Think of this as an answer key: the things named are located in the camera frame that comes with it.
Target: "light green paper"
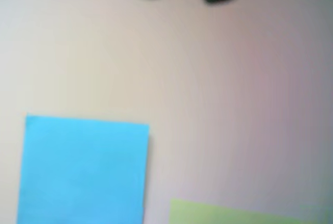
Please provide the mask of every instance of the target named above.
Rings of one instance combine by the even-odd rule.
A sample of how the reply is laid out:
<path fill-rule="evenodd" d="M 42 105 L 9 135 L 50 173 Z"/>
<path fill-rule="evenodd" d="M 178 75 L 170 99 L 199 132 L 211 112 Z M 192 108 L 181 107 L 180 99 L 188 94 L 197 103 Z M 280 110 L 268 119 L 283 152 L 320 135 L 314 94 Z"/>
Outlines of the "light green paper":
<path fill-rule="evenodd" d="M 309 224 L 289 217 L 172 200 L 169 224 Z"/>

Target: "white wall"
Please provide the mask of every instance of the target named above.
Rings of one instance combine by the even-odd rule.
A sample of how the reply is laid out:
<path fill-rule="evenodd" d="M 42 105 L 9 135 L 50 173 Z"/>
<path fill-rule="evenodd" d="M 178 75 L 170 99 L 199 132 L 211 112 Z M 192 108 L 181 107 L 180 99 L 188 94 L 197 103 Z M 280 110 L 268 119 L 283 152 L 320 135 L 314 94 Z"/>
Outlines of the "white wall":
<path fill-rule="evenodd" d="M 173 197 L 297 217 L 325 203 L 332 2 L 0 0 L 0 223 L 27 112 L 149 123 L 145 224 L 167 224 Z"/>

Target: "blue sticky note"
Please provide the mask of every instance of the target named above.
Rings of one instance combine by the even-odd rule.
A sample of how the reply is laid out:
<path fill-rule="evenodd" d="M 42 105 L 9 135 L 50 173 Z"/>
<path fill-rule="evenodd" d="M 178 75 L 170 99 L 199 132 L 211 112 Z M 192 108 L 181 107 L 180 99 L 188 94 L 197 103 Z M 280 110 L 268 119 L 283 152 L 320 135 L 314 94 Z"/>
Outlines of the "blue sticky note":
<path fill-rule="evenodd" d="M 141 224 L 149 126 L 28 116 L 17 224 Z"/>

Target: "sticky note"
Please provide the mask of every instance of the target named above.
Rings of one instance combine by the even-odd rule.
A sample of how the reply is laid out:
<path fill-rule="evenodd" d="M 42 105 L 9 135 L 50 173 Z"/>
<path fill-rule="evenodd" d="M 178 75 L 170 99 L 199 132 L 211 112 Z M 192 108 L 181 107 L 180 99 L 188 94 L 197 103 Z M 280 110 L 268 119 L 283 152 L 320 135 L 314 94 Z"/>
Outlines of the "sticky note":
<path fill-rule="evenodd" d="M 142 224 L 149 126 L 28 116 L 17 224 Z"/>
<path fill-rule="evenodd" d="M 169 224 L 301 224 L 301 220 L 172 200 Z"/>

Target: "blue paper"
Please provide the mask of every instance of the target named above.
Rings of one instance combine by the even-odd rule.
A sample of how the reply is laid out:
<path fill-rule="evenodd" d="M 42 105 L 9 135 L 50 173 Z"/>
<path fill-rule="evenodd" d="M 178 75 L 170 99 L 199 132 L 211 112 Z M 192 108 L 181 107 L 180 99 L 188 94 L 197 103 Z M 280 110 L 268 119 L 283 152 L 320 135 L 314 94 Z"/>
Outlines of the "blue paper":
<path fill-rule="evenodd" d="M 141 224 L 149 126 L 28 116 L 18 224 Z"/>

